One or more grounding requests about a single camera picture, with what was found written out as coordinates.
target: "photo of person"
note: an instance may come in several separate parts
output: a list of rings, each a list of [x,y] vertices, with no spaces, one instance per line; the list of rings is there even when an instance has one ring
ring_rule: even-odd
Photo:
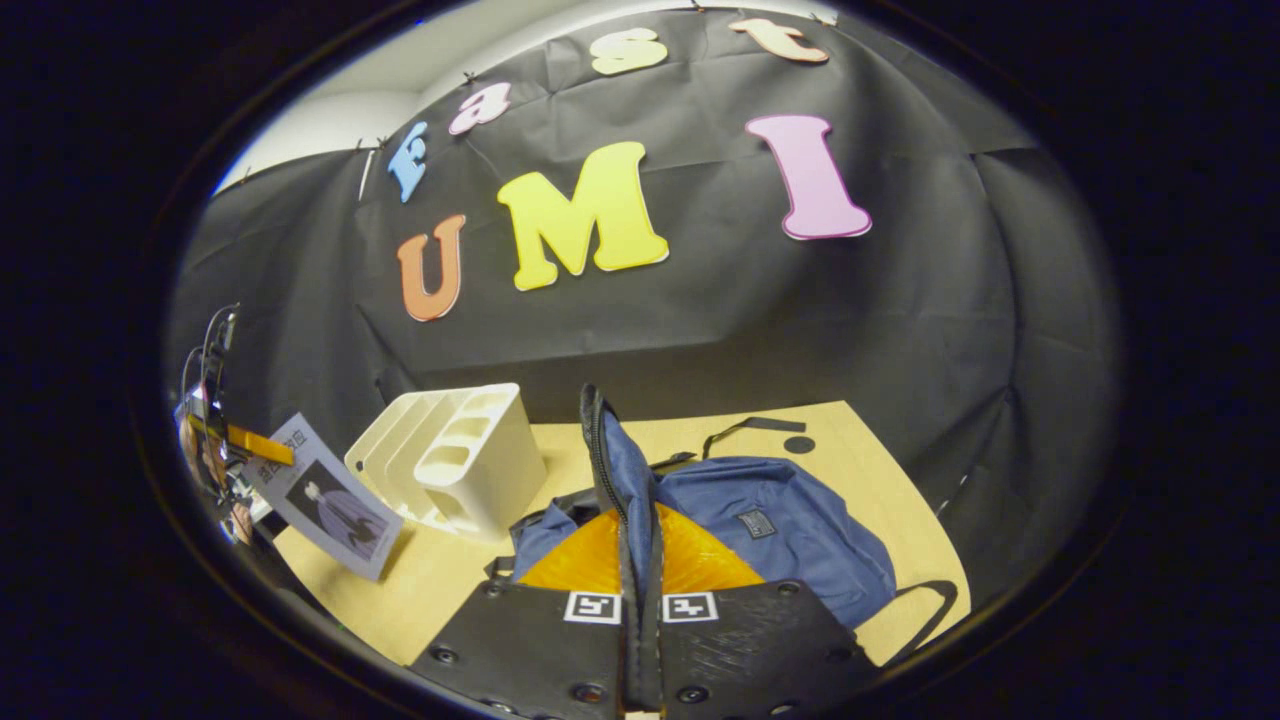
[[[321,462],[312,462],[285,495],[289,502],[364,560],[371,560],[387,520],[348,492]]]

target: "paper card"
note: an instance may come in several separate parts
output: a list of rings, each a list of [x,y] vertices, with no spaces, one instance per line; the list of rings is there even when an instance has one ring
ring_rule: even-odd
[[[244,474],[253,488],[316,547],[376,582],[404,520],[347,470],[301,413],[271,439],[293,448],[293,466],[250,459]]]

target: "screw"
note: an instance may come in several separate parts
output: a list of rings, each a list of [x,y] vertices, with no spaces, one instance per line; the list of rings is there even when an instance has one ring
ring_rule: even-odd
[[[443,662],[445,665],[453,665],[454,662],[458,661],[458,653],[453,652],[447,647],[431,648],[431,657],[434,657],[438,662]]]
[[[573,700],[579,702],[600,702],[604,700],[604,688],[591,683],[573,685]]]
[[[699,688],[698,685],[681,688],[681,691],[676,693],[676,700],[689,705],[692,705],[695,702],[701,702],[707,700],[707,688]]]

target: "orange object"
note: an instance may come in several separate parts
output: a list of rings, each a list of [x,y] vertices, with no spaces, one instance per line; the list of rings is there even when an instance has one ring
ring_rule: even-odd
[[[750,565],[698,523],[655,503],[662,525],[662,592],[704,592],[764,582]],[[568,536],[521,578],[556,591],[620,593],[618,514],[609,510]]]

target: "black backdrop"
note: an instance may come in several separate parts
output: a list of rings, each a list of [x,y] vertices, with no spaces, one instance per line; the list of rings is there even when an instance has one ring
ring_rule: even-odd
[[[215,538],[196,533],[196,544],[182,544],[161,512],[177,506],[142,480],[180,477],[166,450],[166,402],[148,398],[169,366],[161,310],[186,228],[179,217],[146,242],[148,228],[170,202],[207,197],[225,165],[184,169],[193,154],[230,161],[197,154],[227,118],[276,81],[278,102],[301,91],[291,65],[320,47],[358,50],[351,37],[330,40],[367,29],[379,10],[362,0],[285,3],[266,15],[236,0],[0,8],[15,60],[8,197],[22,210],[8,265],[19,310],[6,315],[15,327],[5,346],[6,398],[23,429],[6,436],[15,452],[3,528],[19,548],[9,564],[17,607],[6,624],[6,707],[28,716],[387,711],[335,680],[340,665],[369,687],[338,653],[300,652],[233,602],[229,591],[252,584],[232,582],[228,559],[214,562]],[[995,87],[996,74],[964,50],[972,46],[1043,99],[1052,119],[1041,135],[1105,231],[1134,359],[1102,486],[1119,491],[1111,496],[1134,488],[1134,502],[1110,543],[1082,568],[1080,553],[1110,528],[1087,521],[1066,566],[1028,588],[1030,605],[984,618],[991,633],[975,634],[1019,632],[908,715],[1266,716],[1271,653],[1260,641],[1274,568],[1251,548],[1272,529],[1262,492],[1274,474],[1263,474],[1270,416],[1258,388],[1274,363],[1258,348],[1274,307],[1275,261],[1262,250],[1275,218],[1262,165],[1275,145],[1260,132],[1274,124],[1262,102],[1275,70],[1274,8],[913,1],[932,31],[884,4],[861,10]],[[242,142],[253,123],[239,120],[228,137]],[[138,391],[132,402],[125,386]],[[68,418],[92,420],[70,447]],[[138,452],[140,441],[151,450]],[[1056,602],[1030,618],[1047,597]]]
[[[772,55],[728,28],[745,17],[799,26],[831,59]],[[668,58],[596,73],[588,46],[631,27],[654,29]],[[503,81],[504,114],[444,132],[467,96]],[[783,234],[778,168],[744,129],[774,114],[831,122],[870,232]],[[402,204],[387,165],[420,120],[428,172]],[[538,170],[571,196],[585,156],[621,141],[646,149],[640,181],[671,256],[517,290],[498,190]],[[169,357],[177,372],[214,309],[241,301],[225,375],[239,424],[269,434],[301,410],[340,455],[416,389],[517,382],[534,421],[573,420],[586,380],[631,419],[847,400],[940,512],[975,605],[1043,561],[1092,496],[1119,359],[1089,213],[996,104],[854,17],[835,28],[714,9],[613,19],[406,118],[364,177],[367,156],[260,173],[218,195],[196,232]],[[396,250],[457,213],[461,295],[419,323]]]

